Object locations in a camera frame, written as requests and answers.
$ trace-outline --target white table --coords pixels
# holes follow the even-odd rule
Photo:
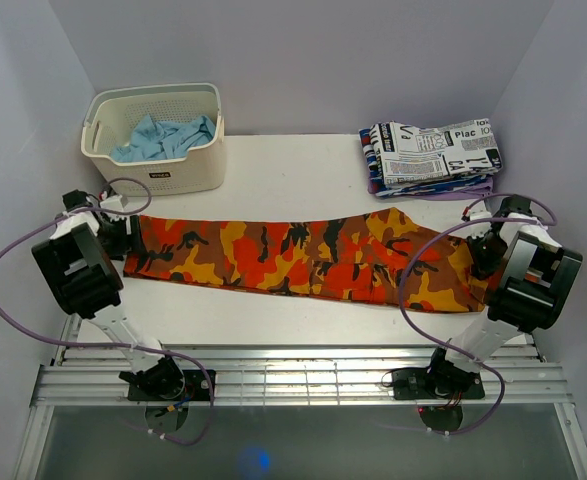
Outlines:
[[[366,191],[367,169],[355,135],[239,136],[226,139],[224,184],[208,192],[157,197],[148,215],[202,220],[310,221],[395,206],[416,223],[443,230],[460,223],[469,202],[377,200]],[[140,205],[141,199],[132,201]],[[389,346],[428,345],[399,310],[313,298],[292,298],[124,279],[123,305],[166,345]],[[477,314],[412,313],[448,339]],[[78,340],[104,341],[83,322]],[[524,336],[511,344],[529,343]]]

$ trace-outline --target camouflage pants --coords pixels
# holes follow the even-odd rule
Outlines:
[[[337,220],[275,223],[140,217],[146,253],[124,273],[191,285],[398,305],[400,274],[436,232],[389,208]],[[414,310],[474,312],[487,282],[470,274],[464,240],[437,242],[404,291]]]

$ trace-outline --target gray wall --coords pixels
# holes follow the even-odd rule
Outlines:
[[[490,115],[552,0],[50,0],[98,91],[212,81],[231,133]]]
[[[94,95],[46,0],[0,0],[0,248],[59,212],[60,195],[99,183],[79,155]],[[0,265],[0,300],[30,327],[58,334],[57,307],[28,248]],[[51,349],[0,319],[0,479],[11,477],[40,362]]]
[[[551,205],[553,234],[585,257],[562,317],[536,338],[562,361],[587,440],[587,2],[556,0],[492,119],[507,159],[500,190]]]

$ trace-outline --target blue towel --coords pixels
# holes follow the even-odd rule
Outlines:
[[[154,122],[146,115],[131,132],[126,147],[115,147],[111,158],[120,163],[183,158],[191,147],[206,145],[215,136],[215,125],[206,115],[190,123]]]

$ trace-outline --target white plastic basket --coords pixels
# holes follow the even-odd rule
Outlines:
[[[215,137],[192,147],[184,158],[118,163],[110,153],[127,145],[139,121],[150,114],[155,121],[190,122],[207,115],[215,122]],[[224,118],[217,88],[210,83],[158,85],[109,90],[93,99],[82,129],[82,153],[106,180],[132,177],[146,184],[154,195],[197,192],[219,187],[226,172]],[[113,184],[117,193],[146,195],[131,182]]]

